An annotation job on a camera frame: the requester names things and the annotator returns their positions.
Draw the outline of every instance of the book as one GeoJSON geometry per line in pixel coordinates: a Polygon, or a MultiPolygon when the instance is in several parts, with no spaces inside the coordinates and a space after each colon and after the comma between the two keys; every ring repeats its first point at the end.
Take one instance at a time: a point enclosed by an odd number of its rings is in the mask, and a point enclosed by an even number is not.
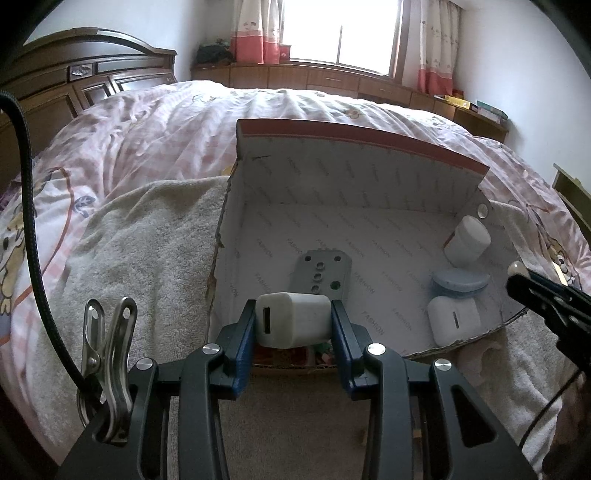
{"type": "Polygon", "coordinates": [[[507,116],[507,114],[503,110],[499,110],[498,108],[488,105],[488,103],[484,103],[484,102],[481,102],[480,100],[477,100],[476,106],[478,106],[480,108],[484,108],[484,109],[488,110],[489,112],[492,112],[495,115],[498,115],[505,120],[509,120],[509,117],[507,116]]]}
{"type": "Polygon", "coordinates": [[[499,125],[501,124],[501,120],[503,120],[500,115],[497,115],[496,113],[491,112],[490,110],[481,106],[478,107],[478,111],[476,113],[478,113],[478,115],[482,115],[488,118],[489,120],[492,120],[494,123],[499,125]]]}
{"type": "Polygon", "coordinates": [[[468,102],[467,100],[464,100],[463,98],[458,98],[458,97],[452,97],[451,95],[446,95],[444,97],[444,100],[447,103],[451,103],[452,105],[461,107],[461,108],[465,108],[466,110],[470,110],[470,102],[468,102]]]}

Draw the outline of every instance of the usb port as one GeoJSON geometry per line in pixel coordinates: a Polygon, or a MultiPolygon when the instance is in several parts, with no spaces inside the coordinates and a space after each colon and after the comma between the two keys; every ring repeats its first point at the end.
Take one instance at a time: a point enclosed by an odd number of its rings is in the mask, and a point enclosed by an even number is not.
{"type": "Polygon", "coordinates": [[[264,307],[262,310],[262,322],[265,333],[271,333],[271,308],[264,307]]]}

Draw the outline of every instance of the black cable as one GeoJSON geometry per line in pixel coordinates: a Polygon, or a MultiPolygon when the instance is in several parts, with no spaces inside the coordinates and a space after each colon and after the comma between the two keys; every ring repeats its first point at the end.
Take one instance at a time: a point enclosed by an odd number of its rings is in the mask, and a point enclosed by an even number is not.
{"type": "Polygon", "coordinates": [[[541,420],[541,418],[545,415],[545,413],[550,409],[550,407],[554,404],[554,402],[556,400],[558,400],[558,398],[564,393],[566,392],[566,390],[572,385],[572,383],[577,380],[577,378],[579,377],[579,375],[583,373],[583,371],[581,369],[578,369],[574,374],[572,374],[570,376],[570,378],[566,381],[566,383],[560,387],[560,390],[558,390],[556,392],[556,395],[554,395],[554,397],[552,397],[550,399],[550,401],[544,406],[544,408],[542,408],[540,410],[540,413],[538,413],[535,418],[532,420],[532,422],[530,423],[530,426],[527,427],[527,430],[525,431],[525,433],[523,434],[523,437],[521,437],[521,440],[519,441],[519,448],[523,449],[523,446],[525,445],[525,442],[527,441],[527,437],[530,436],[530,433],[532,432],[532,430],[535,428],[535,426],[538,424],[538,422],[541,420]]]}
{"type": "Polygon", "coordinates": [[[18,151],[21,157],[22,177],[22,220],[25,230],[25,246],[27,249],[27,263],[31,276],[31,288],[35,295],[35,302],[41,321],[47,332],[53,349],[56,351],[61,364],[70,375],[82,395],[91,402],[92,407],[98,410],[101,403],[94,395],[90,382],[86,381],[72,360],[64,342],[57,331],[56,323],[51,315],[49,302],[43,287],[43,275],[39,265],[39,253],[37,252],[37,234],[35,232],[35,216],[33,204],[33,164],[31,161],[31,140],[27,120],[16,97],[10,92],[0,90],[0,109],[7,115],[14,131],[17,134],[18,151]]]}

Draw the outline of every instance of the cardboard edge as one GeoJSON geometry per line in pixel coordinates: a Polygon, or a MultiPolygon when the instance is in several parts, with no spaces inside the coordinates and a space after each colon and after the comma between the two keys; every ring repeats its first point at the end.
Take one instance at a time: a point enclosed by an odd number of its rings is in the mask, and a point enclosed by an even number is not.
{"type": "Polygon", "coordinates": [[[228,177],[228,186],[226,188],[226,193],[223,198],[222,208],[220,210],[220,217],[217,220],[216,233],[215,233],[215,237],[214,237],[215,246],[213,248],[212,266],[210,267],[209,275],[207,276],[207,286],[206,286],[206,290],[205,290],[205,301],[207,303],[207,325],[206,325],[207,339],[206,339],[206,341],[209,340],[209,329],[211,327],[212,308],[213,308],[213,302],[216,297],[217,278],[215,276],[215,270],[216,270],[216,265],[217,265],[217,255],[219,253],[220,247],[224,248],[224,245],[222,243],[222,237],[220,234],[220,229],[222,227],[222,221],[223,221],[224,213],[226,211],[226,204],[228,202],[228,194],[230,193],[230,190],[232,189],[232,178],[234,177],[234,172],[236,171],[236,165],[237,165],[237,162],[234,162],[234,165],[232,166],[232,171],[230,172],[230,175],[228,177]]]}
{"type": "Polygon", "coordinates": [[[489,171],[489,167],[484,163],[456,153],[446,147],[375,128],[312,120],[271,118],[240,119],[237,121],[236,128],[239,135],[244,137],[315,138],[318,140],[373,145],[422,155],[454,167],[471,170],[483,176],[489,171]]]}
{"type": "MultiPolygon", "coordinates": [[[[427,356],[435,355],[438,353],[447,353],[455,350],[456,348],[460,348],[462,346],[468,345],[470,343],[476,342],[478,340],[483,339],[484,337],[489,336],[491,333],[498,332],[499,330],[505,328],[507,325],[510,325],[517,319],[523,317],[526,313],[530,312],[530,309],[524,307],[515,315],[513,315],[509,320],[500,324],[498,327],[495,327],[491,330],[487,330],[485,333],[481,333],[475,337],[466,339],[466,340],[458,340],[457,342],[452,343],[451,345],[445,347],[436,347],[430,348],[428,350],[423,350],[422,352],[412,353],[411,355],[403,355],[403,358],[409,360],[417,360],[427,356]]],[[[252,372],[253,374],[258,375],[310,375],[310,374],[320,374],[320,373],[327,373],[328,372],[335,372],[337,369],[336,365],[318,365],[316,367],[310,367],[307,365],[292,365],[289,367],[278,367],[275,365],[261,365],[261,364],[253,364],[252,365],[252,372]]]]}

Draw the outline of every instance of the black clamp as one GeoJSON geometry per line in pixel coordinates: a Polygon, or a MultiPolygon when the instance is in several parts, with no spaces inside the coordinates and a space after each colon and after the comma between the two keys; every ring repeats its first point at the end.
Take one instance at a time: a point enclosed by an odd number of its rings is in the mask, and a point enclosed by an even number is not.
{"type": "MultiPolygon", "coordinates": [[[[433,479],[531,479],[536,477],[517,445],[475,390],[450,362],[431,365],[403,359],[332,302],[339,375],[352,400],[370,400],[363,479],[411,480],[411,397],[421,411],[423,471],[433,479]]],[[[90,421],[64,460],[57,478],[71,480],[166,479],[170,398],[180,397],[178,468],[181,480],[229,478],[218,400],[235,400],[246,386],[254,348],[255,300],[216,343],[185,360],[157,365],[149,358],[129,372],[134,398],[129,435],[121,444],[101,442],[108,409],[90,421]]]]}

